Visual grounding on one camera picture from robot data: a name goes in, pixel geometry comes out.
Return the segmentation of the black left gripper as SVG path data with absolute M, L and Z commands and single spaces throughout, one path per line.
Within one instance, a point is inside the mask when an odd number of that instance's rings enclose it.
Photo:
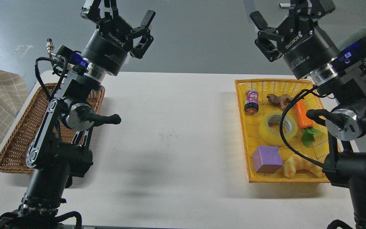
M 116 0 L 104 0 L 104 12 L 101 17 L 100 0 L 86 0 L 81 8 L 80 16 L 96 24 L 96 30 L 81 52 L 81 56 L 90 63 L 106 70 L 108 74 L 117 76 L 124 64 L 127 53 L 133 58 L 142 59 L 153 42 L 149 26 L 156 15 L 148 10 L 141 21 L 140 27 L 132 29 L 122 17 L 118 17 Z M 135 38 L 140 41 L 132 47 Z

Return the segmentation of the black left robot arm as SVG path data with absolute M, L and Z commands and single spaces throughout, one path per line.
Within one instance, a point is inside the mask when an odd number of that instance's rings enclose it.
M 29 145 L 26 164 L 34 169 L 18 210 L 0 216 L 0 229 L 63 229 L 63 221 L 82 217 L 72 211 L 57 215 L 64 190 L 73 177 L 83 178 L 93 165 L 90 141 L 94 127 L 119 124 L 121 118 L 98 115 L 87 97 L 100 91 L 106 74 L 118 75 L 127 55 L 141 59 L 151 43 L 150 24 L 155 16 L 148 10 L 139 27 L 133 28 L 118 13 L 115 0 L 105 0 L 110 11 L 100 14 L 100 0 L 87 0 L 81 17 L 96 25 L 82 52 L 61 46 L 54 51 L 47 39 L 49 57 L 35 61 L 35 75 L 49 102 L 42 123 Z

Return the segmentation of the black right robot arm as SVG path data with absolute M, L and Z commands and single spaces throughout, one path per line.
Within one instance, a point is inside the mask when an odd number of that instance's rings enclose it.
M 329 133 L 329 154 L 322 168 L 333 186 L 348 188 L 357 229 L 366 229 L 366 35 L 339 50 L 318 25 L 335 10 L 331 0 L 292 0 L 289 13 L 277 27 L 269 27 L 259 11 L 250 14 L 258 28 L 255 44 L 269 61 L 283 56 L 297 79 L 311 77 L 314 87 L 299 92 L 283 112 L 317 90 L 333 94 L 338 106 L 331 111 L 308 110 L 307 116 Z

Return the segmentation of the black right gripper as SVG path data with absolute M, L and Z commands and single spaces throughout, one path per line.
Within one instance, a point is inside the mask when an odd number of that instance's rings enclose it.
M 270 27 L 259 11 L 251 12 L 250 19 L 257 29 L 254 43 L 270 62 L 283 57 L 293 75 L 304 78 L 340 54 L 318 22 L 312 20 L 334 12 L 335 8 L 332 0 L 291 0 L 289 17 L 278 28 Z

